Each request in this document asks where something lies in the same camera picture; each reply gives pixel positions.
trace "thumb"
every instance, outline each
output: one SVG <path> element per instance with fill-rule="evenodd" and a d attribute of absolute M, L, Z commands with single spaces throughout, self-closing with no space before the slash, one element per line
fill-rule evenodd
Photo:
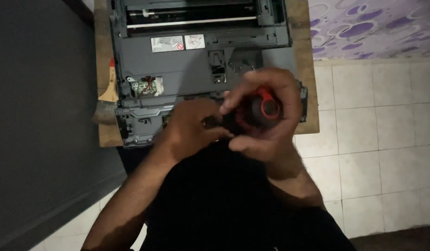
<path fill-rule="evenodd" d="M 201 135 L 201 139 L 204 141 L 204 144 L 209 144 L 222 137 L 232 138 L 233 136 L 234 135 L 231 134 L 229 130 L 219 126 L 219 127 L 205 130 Z"/>
<path fill-rule="evenodd" d="M 268 161 L 272 157 L 272 142 L 269 140 L 255 139 L 250 136 L 238 136 L 229 142 L 229 149 L 240 151 L 252 159 Z"/>

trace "black shirt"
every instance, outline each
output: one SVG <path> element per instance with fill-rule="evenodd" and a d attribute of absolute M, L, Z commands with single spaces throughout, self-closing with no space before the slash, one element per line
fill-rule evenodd
<path fill-rule="evenodd" d="M 146 154 L 120 152 L 125 166 Z M 167 175 L 140 250 L 355 250 L 328 212 L 289 208 L 270 186 L 262 163 L 214 143 Z"/>

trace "wooden brush handle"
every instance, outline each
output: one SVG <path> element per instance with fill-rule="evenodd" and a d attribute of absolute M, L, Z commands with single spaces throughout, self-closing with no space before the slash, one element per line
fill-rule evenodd
<path fill-rule="evenodd" d="M 111 59 L 110 62 L 110 81 L 108 83 L 108 88 L 102 94 L 98 100 L 101 101 L 109 101 L 109 102 L 116 102 L 119 100 L 119 97 L 116 92 L 116 71 L 114 69 L 114 60 Z"/>

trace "hand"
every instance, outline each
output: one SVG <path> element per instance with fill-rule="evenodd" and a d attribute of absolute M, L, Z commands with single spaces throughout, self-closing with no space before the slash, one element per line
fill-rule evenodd
<path fill-rule="evenodd" d="M 190 157 L 221 137 L 232 137 L 222 127 L 206 129 L 201 121 L 214 116 L 221 119 L 219 105 L 213 100 L 198 98 L 177 104 L 167 127 L 159 135 L 153 152 L 170 155 L 176 163 Z"/>
<path fill-rule="evenodd" d="M 283 104 L 283 119 L 274 128 L 254 137 L 240 135 L 229 143 L 233 151 L 241 151 L 247 157 L 271 163 L 294 150 L 292 137 L 301 118 L 302 105 L 300 88 L 292 73 L 279 68 L 263 68 L 249 71 L 242 82 L 224 97 L 219 111 L 227 114 L 240 103 L 247 94 L 259 86 L 272 88 Z"/>

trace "gray wall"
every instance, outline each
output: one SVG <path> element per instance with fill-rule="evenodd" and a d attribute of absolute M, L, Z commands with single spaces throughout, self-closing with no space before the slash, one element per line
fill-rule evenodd
<path fill-rule="evenodd" d="M 94 32 L 61 0 L 0 1 L 0 250 L 27 250 L 125 178 L 98 147 Z"/>

